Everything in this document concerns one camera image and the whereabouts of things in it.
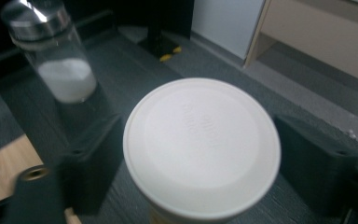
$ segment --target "metal lid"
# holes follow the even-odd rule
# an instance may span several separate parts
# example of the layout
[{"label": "metal lid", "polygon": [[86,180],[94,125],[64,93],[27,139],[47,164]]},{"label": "metal lid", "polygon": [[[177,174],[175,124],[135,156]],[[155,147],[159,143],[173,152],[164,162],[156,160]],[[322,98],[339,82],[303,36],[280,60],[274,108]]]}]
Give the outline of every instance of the metal lid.
[{"label": "metal lid", "polygon": [[13,38],[39,40],[63,31],[71,19],[60,0],[13,0],[1,11]]}]

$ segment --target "white cup lid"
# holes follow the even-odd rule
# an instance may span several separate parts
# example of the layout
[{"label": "white cup lid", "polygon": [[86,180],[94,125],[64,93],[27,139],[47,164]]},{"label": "white cup lid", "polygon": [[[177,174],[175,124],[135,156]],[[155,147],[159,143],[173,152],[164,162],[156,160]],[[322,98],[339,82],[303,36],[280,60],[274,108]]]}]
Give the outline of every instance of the white cup lid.
[{"label": "white cup lid", "polygon": [[257,203],[279,170],[275,126],[250,95],[225,82],[184,78],[132,110],[124,156],[145,197],[181,217],[233,217]]}]

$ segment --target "lid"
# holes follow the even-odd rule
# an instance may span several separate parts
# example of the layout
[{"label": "lid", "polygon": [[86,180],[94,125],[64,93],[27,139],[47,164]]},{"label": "lid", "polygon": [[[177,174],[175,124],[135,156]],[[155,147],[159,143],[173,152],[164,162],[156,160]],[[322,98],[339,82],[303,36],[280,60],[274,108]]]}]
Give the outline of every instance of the lid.
[{"label": "lid", "polygon": [[235,216],[271,187],[280,141],[246,92],[209,78],[184,78],[146,95],[126,123],[125,162],[140,191],[175,215]]},{"label": "lid", "polygon": [[1,10],[1,19],[13,38],[27,41],[54,36],[71,20],[60,0],[13,0]]}]

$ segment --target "clear glass container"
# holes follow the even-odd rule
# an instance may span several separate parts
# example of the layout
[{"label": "clear glass container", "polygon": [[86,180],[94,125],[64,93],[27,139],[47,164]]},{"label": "clear glass container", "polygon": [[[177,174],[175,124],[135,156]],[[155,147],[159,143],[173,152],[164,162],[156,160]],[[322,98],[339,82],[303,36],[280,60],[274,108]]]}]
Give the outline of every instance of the clear glass container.
[{"label": "clear glass container", "polygon": [[59,102],[80,103],[93,94],[97,80],[61,1],[12,1],[1,17],[13,43]]}]

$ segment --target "cup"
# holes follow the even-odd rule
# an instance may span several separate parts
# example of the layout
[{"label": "cup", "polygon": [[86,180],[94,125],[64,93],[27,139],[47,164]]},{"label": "cup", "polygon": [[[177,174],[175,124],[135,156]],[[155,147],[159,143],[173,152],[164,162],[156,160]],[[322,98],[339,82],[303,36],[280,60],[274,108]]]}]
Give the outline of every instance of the cup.
[{"label": "cup", "polygon": [[184,78],[151,91],[124,131],[132,180],[151,223],[224,223],[268,192],[280,141],[262,105],[210,78]]}]

